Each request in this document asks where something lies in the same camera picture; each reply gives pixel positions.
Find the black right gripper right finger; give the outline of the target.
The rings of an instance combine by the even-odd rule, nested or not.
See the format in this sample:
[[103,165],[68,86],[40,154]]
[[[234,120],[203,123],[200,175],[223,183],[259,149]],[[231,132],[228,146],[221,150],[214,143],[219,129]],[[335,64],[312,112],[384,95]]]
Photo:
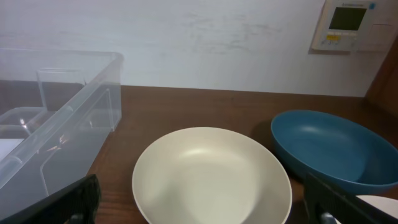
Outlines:
[[307,174],[304,180],[304,203],[310,224],[397,224],[394,217],[313,174]]

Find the blue large bowl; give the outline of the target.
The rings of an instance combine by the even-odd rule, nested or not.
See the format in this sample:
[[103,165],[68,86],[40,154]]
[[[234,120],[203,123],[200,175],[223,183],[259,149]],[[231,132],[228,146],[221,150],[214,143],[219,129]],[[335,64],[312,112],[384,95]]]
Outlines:
[[348,119],[290,110],[272,119],[271,133],[277,157],[301,179],[311,173],[355,195],[397,186],[397,149]]

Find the beige large bowl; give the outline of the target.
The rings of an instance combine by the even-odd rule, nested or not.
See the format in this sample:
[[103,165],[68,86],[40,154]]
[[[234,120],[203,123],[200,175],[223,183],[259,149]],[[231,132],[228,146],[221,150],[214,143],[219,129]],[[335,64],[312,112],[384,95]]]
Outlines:
[[397,219],[397,200],[375,195],[357,195],[357,198]]

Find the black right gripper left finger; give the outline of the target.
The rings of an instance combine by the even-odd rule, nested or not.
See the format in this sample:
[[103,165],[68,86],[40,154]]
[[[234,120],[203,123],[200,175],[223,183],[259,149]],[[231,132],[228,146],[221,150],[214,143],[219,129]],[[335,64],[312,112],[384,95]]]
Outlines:
[[90,224],[95,222],[100,200],[100,183],[91,174],[1,220],[1,224]]

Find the cream large bowl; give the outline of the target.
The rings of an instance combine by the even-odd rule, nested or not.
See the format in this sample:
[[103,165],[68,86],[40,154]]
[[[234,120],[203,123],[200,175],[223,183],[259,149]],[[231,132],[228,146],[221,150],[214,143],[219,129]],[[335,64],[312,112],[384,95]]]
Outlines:
[[168,133],[150,144],[132,173],[149,223],[285,223],[292,187],[275,155],[221,128]]

